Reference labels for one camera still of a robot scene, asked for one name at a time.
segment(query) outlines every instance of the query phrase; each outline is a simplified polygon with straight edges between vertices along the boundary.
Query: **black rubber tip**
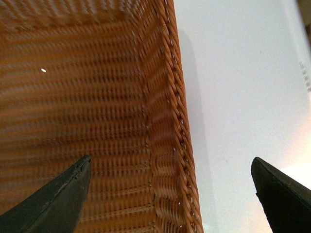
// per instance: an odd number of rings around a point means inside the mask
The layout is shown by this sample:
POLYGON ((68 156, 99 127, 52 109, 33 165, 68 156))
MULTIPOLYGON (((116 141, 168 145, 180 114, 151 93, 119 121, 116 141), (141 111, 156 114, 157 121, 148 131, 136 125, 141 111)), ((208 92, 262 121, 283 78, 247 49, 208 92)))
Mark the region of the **black rubber tip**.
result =
POLYGON ((311 191, 258 157, 251 173, 272 231, 311 233, 311 191))
POLYGON ((72 233, 91 178, 85 155, 26 200, 0 216, 1 233, 72 233))

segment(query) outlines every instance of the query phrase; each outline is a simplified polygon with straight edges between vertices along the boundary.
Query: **woven rattan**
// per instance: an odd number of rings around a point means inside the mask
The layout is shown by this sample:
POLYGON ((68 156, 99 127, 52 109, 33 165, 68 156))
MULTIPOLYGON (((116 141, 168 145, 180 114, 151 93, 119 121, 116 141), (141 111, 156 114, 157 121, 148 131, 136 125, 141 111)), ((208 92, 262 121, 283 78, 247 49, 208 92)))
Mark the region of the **woven rattan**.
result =
POLYGON ((203 232, 172 0, 0 0, 0 42, 0 214, 88 153, 77 233, 203 232))

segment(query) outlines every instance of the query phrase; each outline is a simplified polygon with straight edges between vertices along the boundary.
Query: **wicker basket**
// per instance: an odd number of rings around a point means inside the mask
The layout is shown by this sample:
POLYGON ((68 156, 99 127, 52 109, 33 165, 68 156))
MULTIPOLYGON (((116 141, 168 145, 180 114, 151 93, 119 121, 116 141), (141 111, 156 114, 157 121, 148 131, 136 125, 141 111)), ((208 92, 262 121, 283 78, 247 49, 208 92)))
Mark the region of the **wicker basket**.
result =
POLYGON ((1 0, 0 42, 0 214, 88 153, 77 233, 203 232, 172 0, 1 0))

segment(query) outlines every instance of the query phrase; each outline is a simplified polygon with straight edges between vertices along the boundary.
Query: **white surface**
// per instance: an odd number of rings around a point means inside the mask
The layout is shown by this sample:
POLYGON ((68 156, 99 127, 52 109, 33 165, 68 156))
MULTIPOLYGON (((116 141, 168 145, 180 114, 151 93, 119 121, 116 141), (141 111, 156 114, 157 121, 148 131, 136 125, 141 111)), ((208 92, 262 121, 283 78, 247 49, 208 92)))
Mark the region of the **white surface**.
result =
POLYGON ((271 232, 250 166, 311 162, 310 51, 293 0, 175 0, 205 233, 271 232))

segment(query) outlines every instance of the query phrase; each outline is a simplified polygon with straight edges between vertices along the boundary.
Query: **orange wicker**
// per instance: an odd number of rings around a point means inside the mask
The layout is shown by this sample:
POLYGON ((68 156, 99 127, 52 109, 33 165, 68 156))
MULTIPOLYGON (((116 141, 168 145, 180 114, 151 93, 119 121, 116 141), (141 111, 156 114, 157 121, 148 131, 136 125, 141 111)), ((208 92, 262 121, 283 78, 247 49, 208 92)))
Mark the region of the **orange wicker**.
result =
POLYGON ((77 233, 203 232, 172 0, 0 0, 0 214, 88 153, 77 233))

